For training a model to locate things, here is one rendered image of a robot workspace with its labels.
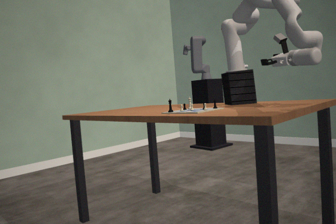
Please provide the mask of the blue and cream chessboard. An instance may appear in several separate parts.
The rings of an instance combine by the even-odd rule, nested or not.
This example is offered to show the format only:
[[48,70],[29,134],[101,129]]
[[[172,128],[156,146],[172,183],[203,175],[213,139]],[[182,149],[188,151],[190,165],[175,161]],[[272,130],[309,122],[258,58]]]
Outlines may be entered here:
[[[221,109],[224,109],[224,108],[221,108]],[[215,110],[221,110],[221,109],[216,108]],[[194,108],[194,110],[187,109],[187,110],[184,110],[184,111],[180,111],[180,110],[173,111],[173,112],[186,112],[186,113],[173,113],[173,112],[167,112],[166,113],[166,112],[162,112],[161,114],[195,114],[195,113],[215,111],[215,110],[213,110],[213,108],[207,108],[207,110],[204,110],[203,108]]]

